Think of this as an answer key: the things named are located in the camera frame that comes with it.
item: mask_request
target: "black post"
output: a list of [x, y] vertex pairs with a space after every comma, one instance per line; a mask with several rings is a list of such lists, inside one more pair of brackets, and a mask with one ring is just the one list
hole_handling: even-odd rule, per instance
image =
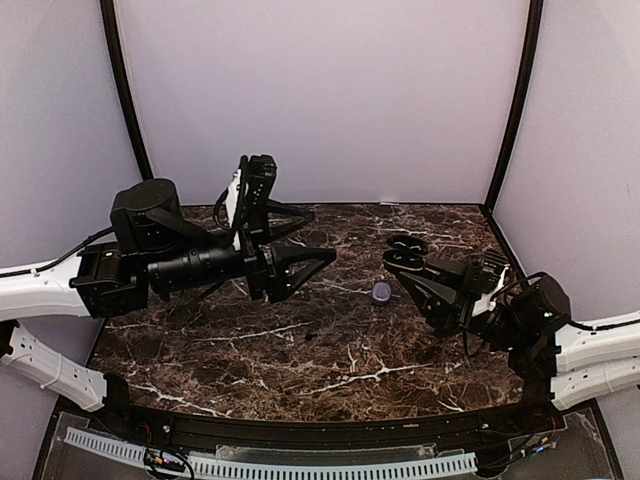
[[120, 44], [120, 35], [118, 34], [118, 21], [116, 19], [113, 0], [100, 0], [100, 8], [102, 10], [104, 34], [107, 38], [107, 47], [109, 48], [109, 57], [111, 58], [113, 78], [116, 81], [116, 88], [118, 89], [118, 96], [120, 97], [120, 107], [122, 108], [124, 121], [127, 124], [129, 139], [133, 147], [136, 162], [138, 163], [140, 175], [143, 180], [149, 180], [153, 178], [153, 172], [151, 171], [149, 157], [147, 156], [144, 141], [142, 140], [138, 116], [133, 106], [133, 98], [124, 65], [122, 45]]
[[489, 192], [484, 202], [484, 207], [489, 214], [493, 213], [493, 209], [498, 201], [500, 189], [504, 183], [504, 177], [507, 174], [511, 153], [513, 152], [513, 145], [518, 135], [520, 119], [522, 118], [522, 111], [524, 110], [527, 90], [529, 89], [529, 80], [531, 79], [531, 71], [533, 69], [536, 45], [538, 44], [538, 32], [540, 31], [540, 21], [542, 19], [542, 4], [543, 0], [531, 0], [529, 3], [527, 29], [524, 36], [520, 69], [518, 70], [518, 79], [516, 80], [516, 88], [513, 93], [509, 119], [507, 120], [507, 127], [502, 139], [502, 146], [498, 154], [498, 161], [496, 162], [496, 168], [493, 172]]

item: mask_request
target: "black cylinder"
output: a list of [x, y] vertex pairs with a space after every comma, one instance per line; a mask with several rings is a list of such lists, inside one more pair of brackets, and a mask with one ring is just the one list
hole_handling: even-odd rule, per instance
[[151, 289], [170, 293], [245, 275], [241, 252], [228, 248], [190, 248], [147, 266]]

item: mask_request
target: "brown marble surface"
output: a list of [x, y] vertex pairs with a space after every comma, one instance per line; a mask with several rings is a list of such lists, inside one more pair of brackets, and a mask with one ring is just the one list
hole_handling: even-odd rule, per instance
[[[338, 260], [290, 300], [252, 302], [242, 280], [111, 319], [91, 366], [119, 373], [136, 404], [253, 420], [384, 420], [517, 402], [506, 356], [466, 358], [459, 336], [433, 338], [409, 295], [382, 267], [386, 238], [418, 235], [431, 254], [461, 259], [497, 242], [478, 208], [317, 205], [291, 245], [331, 246]], [[213, 228], [211, 208], [185, 209]], [[371, 305], [373, 283], [393, 288]], [[471, 349], [479, 342], [472, 340]]]

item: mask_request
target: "white slotted strip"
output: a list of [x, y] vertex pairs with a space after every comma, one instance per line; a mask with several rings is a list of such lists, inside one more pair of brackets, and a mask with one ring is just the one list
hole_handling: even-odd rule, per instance
[[[114, 461], [144, 468], [145, 448], [75, 428], [67, 429], [65, 443]], [[229, 480], [422, 480], [477, 471], [474, 453], [379, 465], [291, 466], [231, 462], [189, 455], [196, 478]]]

